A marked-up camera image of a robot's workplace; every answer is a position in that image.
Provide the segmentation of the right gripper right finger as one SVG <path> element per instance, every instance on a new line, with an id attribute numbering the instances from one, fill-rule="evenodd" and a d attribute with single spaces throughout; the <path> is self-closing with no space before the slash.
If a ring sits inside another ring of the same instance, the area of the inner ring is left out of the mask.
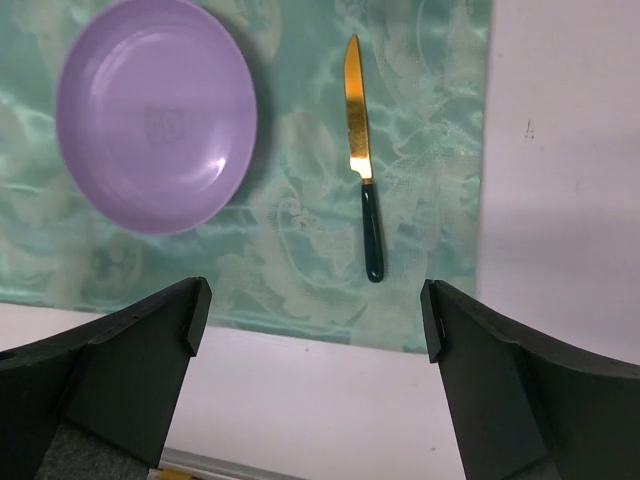
<path id="1" fill-rule="evenodd" d="M 443 281 L 426 281 L 420 301 L 466 478 L 638 478 L 638 366 L 534 330 Z"/>

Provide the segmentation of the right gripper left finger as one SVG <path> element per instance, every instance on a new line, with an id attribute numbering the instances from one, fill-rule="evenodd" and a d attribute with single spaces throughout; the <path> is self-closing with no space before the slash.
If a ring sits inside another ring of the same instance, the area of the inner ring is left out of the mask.
<path id="1" fill-rule="evenodd" d="M 212 292 L 191 277 L 1 353 L 1 476 L 33 479 L 59 433 L 158 466 Z"/>

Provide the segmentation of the teal patterned cloth napkin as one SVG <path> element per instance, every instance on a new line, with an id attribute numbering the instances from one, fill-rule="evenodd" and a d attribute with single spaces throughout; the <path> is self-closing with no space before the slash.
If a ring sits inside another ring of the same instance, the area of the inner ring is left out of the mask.
<path id="1" fill-rule="evenodd" d="M 410 353 L 427 278 L 475 289 L 491 5 L 208 1 L 250 65 L 256 158 L 230 204 L 175 237 L 131 234 L 78 193 L 56 148 L 55 82 L 101 1 L 1 5 L 1 298 L 115 311 L 188 276 L 219 326 Z M 344 59 L 359 39 L 385 275 L 364 261 Z"/>

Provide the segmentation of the lilac plastic plate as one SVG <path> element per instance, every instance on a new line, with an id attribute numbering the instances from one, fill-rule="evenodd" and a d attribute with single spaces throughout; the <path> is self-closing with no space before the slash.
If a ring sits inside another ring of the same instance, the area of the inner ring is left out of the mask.
<path id="1" fill-rule="evenodd" d="M 189 1 L 119 1 L 95 16 L 60 72 L 60 155 L 88 202 L 145 235 L 215 216 L 249 169 L 258 112 L 230 32 Z"/>

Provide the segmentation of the gold knife green handle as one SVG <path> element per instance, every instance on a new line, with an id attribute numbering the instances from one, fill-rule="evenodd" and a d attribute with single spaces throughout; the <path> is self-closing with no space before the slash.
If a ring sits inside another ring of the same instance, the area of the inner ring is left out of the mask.
<path id="1" fill-rule="evenodd" d="M 361 206 L 366 275 L 380 283 L 385 275 L 384 245 L 373 167 L 359 39 L 353 34 L 344 59 L 349 167 L 361 179 Z"/>

